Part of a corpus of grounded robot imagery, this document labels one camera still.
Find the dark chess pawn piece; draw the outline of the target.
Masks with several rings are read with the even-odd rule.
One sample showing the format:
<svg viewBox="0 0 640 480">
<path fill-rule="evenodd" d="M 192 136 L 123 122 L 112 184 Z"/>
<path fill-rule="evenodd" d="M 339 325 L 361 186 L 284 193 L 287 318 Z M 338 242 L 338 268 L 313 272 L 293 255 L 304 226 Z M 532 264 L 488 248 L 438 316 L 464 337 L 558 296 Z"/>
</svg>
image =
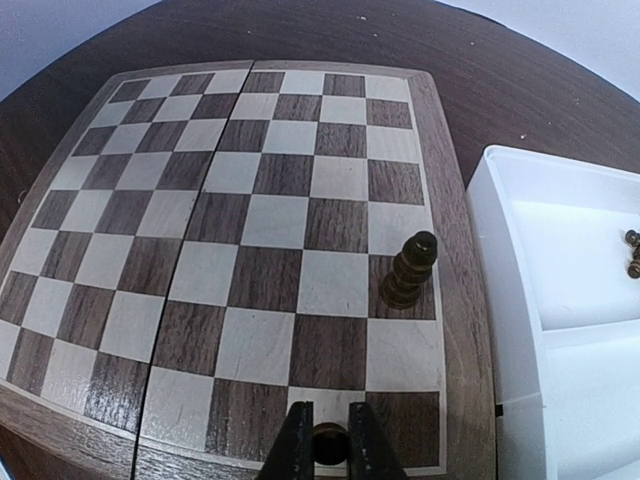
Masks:
<svg viewBox="0 0 640 480">
<path fill-rule="evenodd" d="M 335 466 L 345 462 L 349 456 L 349 435 L 339 424 L 324 422 L 312 429 L 314 462 L 324 466 Z"/>
</svg>

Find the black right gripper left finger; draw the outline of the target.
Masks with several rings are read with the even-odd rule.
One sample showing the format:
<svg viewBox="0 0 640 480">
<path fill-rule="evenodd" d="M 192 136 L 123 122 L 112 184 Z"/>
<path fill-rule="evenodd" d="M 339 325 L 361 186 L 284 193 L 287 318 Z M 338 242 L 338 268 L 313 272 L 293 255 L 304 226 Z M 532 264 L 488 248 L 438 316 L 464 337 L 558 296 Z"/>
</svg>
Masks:
<svg viewBox="0 0 640 480">
<path fill-rule="evenodd" d="M 294 402 L 256 479 L 313 479 L 312 429 L 313 403 Z"/>
</svg>

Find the dark chess king piece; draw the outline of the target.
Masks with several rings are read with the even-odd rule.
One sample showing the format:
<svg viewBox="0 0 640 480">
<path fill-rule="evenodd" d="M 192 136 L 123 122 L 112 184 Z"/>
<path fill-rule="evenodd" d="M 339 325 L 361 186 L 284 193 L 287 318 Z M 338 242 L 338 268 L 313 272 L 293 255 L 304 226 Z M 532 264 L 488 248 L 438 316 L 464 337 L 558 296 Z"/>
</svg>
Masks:
<svg viewBox="0 0 640 480">
<path fill-rule="evenodd" d="M 391 270 L 380 285 L 382 300 L 390 307 L 405 310 L 413 307 L 424 284 L 432 277 L 438 255 L 436 236 L 427 230 L 408 238 L 393 258 Z"/>
</svg>

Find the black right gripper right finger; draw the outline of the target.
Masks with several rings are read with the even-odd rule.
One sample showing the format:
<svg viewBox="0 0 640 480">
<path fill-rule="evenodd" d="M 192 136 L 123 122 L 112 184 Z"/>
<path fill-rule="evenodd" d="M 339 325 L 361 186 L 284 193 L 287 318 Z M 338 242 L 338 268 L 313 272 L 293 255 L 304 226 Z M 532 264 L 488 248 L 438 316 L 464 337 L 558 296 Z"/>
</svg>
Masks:
<svg viewBox="0 0 640 480">
<path fill-rule="evenodd" d="M 408 478 L 368 403 L 349 405 L 348 432 L 348 479 Z"/>
</svg>

